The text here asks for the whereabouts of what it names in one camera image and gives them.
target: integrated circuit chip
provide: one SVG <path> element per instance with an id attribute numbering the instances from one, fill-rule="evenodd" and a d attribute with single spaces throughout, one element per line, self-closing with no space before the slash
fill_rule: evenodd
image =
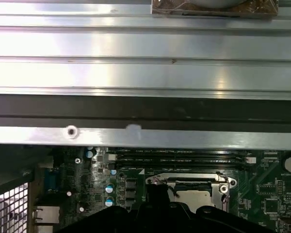
<path id="1" fill-rule="evenodd" d="M 277 199 L 265 199 L 265 213 L 266 214 L 278 213 L 278 200 Z"/>

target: silver metal surface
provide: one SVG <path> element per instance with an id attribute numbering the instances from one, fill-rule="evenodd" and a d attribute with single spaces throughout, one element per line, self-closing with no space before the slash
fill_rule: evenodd
<path id="1" fill-rule="evenodd" d="M 145 180 L 145 183 L 156 184 L 157 182 L 161 183 L 167 181 L 170 178 L 208 179 L 217 182 L 229 182 L 229 183 L 233 181 L 233 185 L 230 184 L 229 186 L 230 188 L 234 188 L 237 185 L 237 181 L 231 177 L 211 173 L 161 173 L 156 176 L 148 177 Z"/>
<path id="2" fill-rule="evenodd" d="M 265 21 L 0 3 L 0 93 L 291 100 L 291 7 Z"/>
<path id="3" fill-rule="evenodd" d="M 59 223 L 59 206 L 37 206 L 34 212 L 36 224 Z"/>
<path id="4" fill-rule="evenodd" d="M 212 205 L 218 209 L 228 211 L 230 184 L 227 181 L 228 177 L 217 174 L 162 173 L 147 178 L 145 182 L 168 185 L 172 188 L 172 190 L 168 191 L 169 199 L 187 204 L 190 210 L 195 213 L 196 209 L 205 205 Z M 211 183 L 211 193 L 204 189 L 184 191 L 175 189 L 177 184 L 199 185 L 209 183 Z"/>
<path id="5" fill-rule="evenodd" d="M 291 133 L 80 128 L 78 138 L 68 139 L 64 131 L 63 128 L 0 127 L 0 144 L 291 150 Z"/>
<path id="6" fill-rule="evenodd" d="M 237 6 L 246 0 L 188 0 L 189 2 L 202 7 L 208 8 L 228 8 Z"/>

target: screw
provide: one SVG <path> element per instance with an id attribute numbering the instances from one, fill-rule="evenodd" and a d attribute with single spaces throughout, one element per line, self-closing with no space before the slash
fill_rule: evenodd
<path id="1" fill-rule="evenodd" d="M 222 185 L 220 187 L 220 191 L 221 191 L 221 193 L 226 193 L 227 192 L 227 186 L 226 185 Z"/>

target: electrolytic capacitor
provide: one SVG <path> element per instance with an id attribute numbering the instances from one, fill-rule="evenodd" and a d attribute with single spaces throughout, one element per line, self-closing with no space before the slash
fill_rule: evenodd
<path id="1" fill-rule="evenodd" d="M 114 185 L 112 183 L 108 184 L 105 188 L 107 193 L 112 193 L 114 189 Z"/>
<path id="2" fill-rule="evenodd" d="M 113 206 L 114 199 L 112 197 L 108 197 L 105 201 L 105 205 L 107 207 Z"/>

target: green circuit board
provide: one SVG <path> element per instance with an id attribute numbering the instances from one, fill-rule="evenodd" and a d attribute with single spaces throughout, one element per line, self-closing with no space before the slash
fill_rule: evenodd
<path id="1" fill-rule="evenodd" d="M 204 151 L 108 148 L 87 158 L 88 151 L 68 148 L 63 152 L 60 188 L 74 189 L 77 193 L 62 206 L 61 227 L 110 205 L 130 207 L 145 201 L 146 178 L 165 172 L 220 172 L 237 181 L 230 190 L 230 213 L 277 232 L 285 232 L 281 219 L 291 219 L 291 173 L 284 167 L 291 151 L 237 151 L 236 157 L 214 153 L 198 160 L 196 166 L 192 165 L 191 157 Z M 120 159 L 109 161 L 110 155 Z M 81 158 L 81 163 L 76 164 L 76 158 Z M 80 206 L 85 206 L 84 212 L 80 212 Z"/>

